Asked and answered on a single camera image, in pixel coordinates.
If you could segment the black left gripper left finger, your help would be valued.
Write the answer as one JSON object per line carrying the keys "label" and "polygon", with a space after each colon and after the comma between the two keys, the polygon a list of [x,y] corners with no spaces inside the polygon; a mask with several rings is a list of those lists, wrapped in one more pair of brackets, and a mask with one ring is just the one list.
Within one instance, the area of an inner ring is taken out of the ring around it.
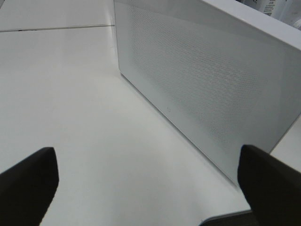
{"label": "black left gripper left finger", "polygon": [[57,190],[55,149],[44,147],[0,175],[0,224],[38,226]]}

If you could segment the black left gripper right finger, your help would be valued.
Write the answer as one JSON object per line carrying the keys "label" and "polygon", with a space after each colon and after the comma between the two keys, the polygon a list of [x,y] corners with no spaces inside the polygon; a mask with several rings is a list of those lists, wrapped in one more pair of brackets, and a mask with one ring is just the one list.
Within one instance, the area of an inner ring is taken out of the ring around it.
{"label": "black left gripper right finger", "polygon": [[261,226],[301,224],[301,174],[253,145],[243,145],[238,183]]}

